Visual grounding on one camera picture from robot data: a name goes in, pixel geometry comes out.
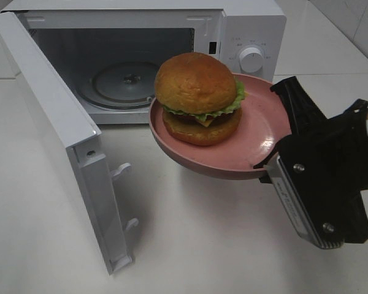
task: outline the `open microwave door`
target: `open microwave door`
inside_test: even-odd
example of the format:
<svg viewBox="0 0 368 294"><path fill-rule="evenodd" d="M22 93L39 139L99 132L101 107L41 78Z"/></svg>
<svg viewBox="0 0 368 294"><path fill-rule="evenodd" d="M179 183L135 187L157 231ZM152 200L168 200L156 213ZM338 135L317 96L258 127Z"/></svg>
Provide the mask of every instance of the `open microwave door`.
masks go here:
<svg viewBox="0 0 368 294"><path fill-rule="evenodd" d="M111 274L132 262L112 184L129 164L109 170L98 126L12 12L0 14L0 39L49 156L77 181Z"/></svg>

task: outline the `screw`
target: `screw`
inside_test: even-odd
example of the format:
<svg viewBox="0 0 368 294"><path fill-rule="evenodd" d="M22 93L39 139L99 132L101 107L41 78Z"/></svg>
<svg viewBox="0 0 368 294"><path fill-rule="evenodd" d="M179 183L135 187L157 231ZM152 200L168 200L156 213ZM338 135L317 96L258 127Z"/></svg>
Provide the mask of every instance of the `screw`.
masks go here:
<svg viewBox="0 0 368 294"><path fill-rule="evenodd" d="M124 77L124 83L126 84L136 84L138 81L140 81L140 76L134 75L133 73L126 75Z"/></svg>
<svg viewBox="0 0 368 294"><path fill-rule="evenodd" d="M88 151L88 152L86 153L86 156L87 156L87 157L93 157L93 156L95 156L95 155L96 155L96 152L95 152L94 150Z"/></svg>
<svg viewBox="0 0 368 294"><path fill-rule="evenodd" d="M329 222L325 222L323 224L323 230L324 230L325 233L333 233L335 231L335 228Z"/></svg>
<svg viewBox="0 0 368 294"><path fill-rule="evenodd" d="M296 173L302 173L305 170L305 167L302 164L294 164L293 165L293 170Z"/></svg>

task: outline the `top bun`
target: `top bun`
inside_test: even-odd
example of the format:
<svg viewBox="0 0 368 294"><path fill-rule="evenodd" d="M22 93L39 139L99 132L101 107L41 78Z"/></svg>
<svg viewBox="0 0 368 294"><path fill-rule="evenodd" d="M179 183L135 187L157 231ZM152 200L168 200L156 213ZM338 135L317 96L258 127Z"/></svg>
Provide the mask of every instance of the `top bun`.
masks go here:
<svg viewBox="0 0 368 294"><path fill-rule="evenodd" d="M201 114L220 110L236 98L230 70L203 53L184 53L164 62L155 78L155 95L173 110Z"/></svg>

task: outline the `glass turntable plate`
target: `glass turntable plate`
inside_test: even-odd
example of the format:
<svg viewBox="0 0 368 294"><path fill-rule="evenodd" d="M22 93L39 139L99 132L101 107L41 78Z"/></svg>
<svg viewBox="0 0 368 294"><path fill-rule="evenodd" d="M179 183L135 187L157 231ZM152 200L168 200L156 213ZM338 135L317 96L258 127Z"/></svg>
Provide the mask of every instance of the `glass turntable plate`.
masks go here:
<svg viewBox="0 0 368 294"><path fill-rule="evenodd" d="M102 108L146 107L154 98L158 69L150 62L121 62L84 78L77 91L86 101Z"/></svg>

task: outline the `robotic arm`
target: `robotic arm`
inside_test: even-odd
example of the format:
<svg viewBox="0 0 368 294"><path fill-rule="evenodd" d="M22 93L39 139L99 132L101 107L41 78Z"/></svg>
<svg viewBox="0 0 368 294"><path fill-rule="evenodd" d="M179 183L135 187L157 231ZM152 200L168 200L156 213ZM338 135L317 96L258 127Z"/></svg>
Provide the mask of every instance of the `robotic arm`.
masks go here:
<svg viewBox="0 0 368 294"><path fill-rule="evenodd" d="M270 89L281 99L292 134L257 167L272 183L298 235L322 249L368 239L361 191L368 189L368 102L358 99L327 119L296 77Z"/></svg>

